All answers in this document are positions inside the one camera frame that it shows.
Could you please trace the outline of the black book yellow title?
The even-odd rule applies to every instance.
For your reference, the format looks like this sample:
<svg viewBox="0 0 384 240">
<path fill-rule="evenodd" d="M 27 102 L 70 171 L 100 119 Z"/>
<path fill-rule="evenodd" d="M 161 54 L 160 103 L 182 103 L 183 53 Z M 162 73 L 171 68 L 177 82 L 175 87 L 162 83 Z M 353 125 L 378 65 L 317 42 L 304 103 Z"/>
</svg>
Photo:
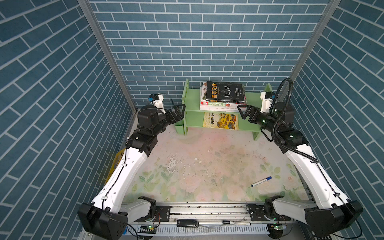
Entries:
<svg viewBox="0 0 384 240">
<path fill-rule="evenodd" d="M 245 89 L 241 83 L 207 81 L 205 100 L 233 104 L 245 103 Z"/>
</svg>

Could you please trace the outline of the yellow cartoon history book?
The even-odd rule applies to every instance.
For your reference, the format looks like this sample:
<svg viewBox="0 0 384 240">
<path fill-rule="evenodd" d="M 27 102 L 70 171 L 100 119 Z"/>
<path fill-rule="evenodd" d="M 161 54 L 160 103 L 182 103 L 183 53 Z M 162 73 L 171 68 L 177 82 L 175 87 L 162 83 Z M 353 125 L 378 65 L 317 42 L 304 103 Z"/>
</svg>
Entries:
<svg viewBox="0 0 384 240">
<path fill-rule="evenodd" d="M 203 127 L 238 131 L 239 119 L 235 114 L 205 113 Z"/>
</svg>

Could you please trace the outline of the white La Dame book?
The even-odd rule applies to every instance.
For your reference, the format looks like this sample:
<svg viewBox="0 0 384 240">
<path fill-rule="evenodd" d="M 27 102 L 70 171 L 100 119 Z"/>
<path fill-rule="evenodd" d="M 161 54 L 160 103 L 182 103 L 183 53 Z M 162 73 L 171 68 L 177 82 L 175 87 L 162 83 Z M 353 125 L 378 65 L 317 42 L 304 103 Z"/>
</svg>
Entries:
<svg viewBox="0 0 384 240">
<path fill-rule="evenodd" d="M 206 88 L 201 88 L 200 93 L 201 101 L 199 110 L 201 111 L 216 111 L 216 112 L 238 112 L 239 104 L 222 103 L 222 102 L 208 102 L 206 101 Z"/>
</svg>

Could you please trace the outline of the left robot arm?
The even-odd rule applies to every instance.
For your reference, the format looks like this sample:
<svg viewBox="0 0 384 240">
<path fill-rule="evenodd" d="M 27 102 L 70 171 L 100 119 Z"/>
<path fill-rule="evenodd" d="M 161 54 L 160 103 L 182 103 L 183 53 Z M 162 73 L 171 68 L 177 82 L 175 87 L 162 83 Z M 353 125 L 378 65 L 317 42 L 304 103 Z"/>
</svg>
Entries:
<svg viewBox="0 0 384 240">
<path fill-rule="evenodd" d="M 128 226 L 137 220 L 152 220 L 156 216 L 156 200 L 139 197 L 123 208 L 125 194 L 139 168 L 158 142 L 157 136 L 167 126 L 184 119 L 186 106 L 169 110 L 147 105 L 137 114 L 137 129 L 128 138 L 117 168 L 90 203 L 81 204 L 78 216 L 86 232 L 105 240 L 118 240 Z"/>
</svg>

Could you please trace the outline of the green nature encyclopedia book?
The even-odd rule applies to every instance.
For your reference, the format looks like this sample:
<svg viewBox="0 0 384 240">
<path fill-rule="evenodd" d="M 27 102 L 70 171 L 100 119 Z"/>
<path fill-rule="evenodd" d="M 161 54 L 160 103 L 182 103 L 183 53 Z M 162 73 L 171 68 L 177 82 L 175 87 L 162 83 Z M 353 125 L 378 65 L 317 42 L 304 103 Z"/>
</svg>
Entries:
<svg viewBox="0 0 384 240">
<path fill-rule="evenodd" d="M 201 106 L 218 106 L 234 108 L 246 105 L 245 88 L 235 82 L 203 82 L 201 87 Z"/>
</svg>

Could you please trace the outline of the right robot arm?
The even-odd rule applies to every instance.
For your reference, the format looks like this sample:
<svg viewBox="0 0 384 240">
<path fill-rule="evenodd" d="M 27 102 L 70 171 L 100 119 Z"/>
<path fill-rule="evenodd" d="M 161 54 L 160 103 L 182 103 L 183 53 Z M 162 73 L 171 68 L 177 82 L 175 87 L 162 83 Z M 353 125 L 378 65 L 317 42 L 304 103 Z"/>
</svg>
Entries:
<svg viewBox="0 0 384 240">
<path fill-rule="evenodd" d="M 273 141 L 294 164 L 313 197 L 312 204 L 292 201 L 283 196 L 266 199 L 264 213 L 269 219 L 287 216 L 306 224 L 319 237 L 325 237 L 358 222 L 363 212 L 359 201 L 352 201 L 333 182 L 304 135 L 293 127 L 295 109 L 277 103 L 266 112 L 260 108 L 238 106 L 241 118 L 271 133 Z"/>
</svg>

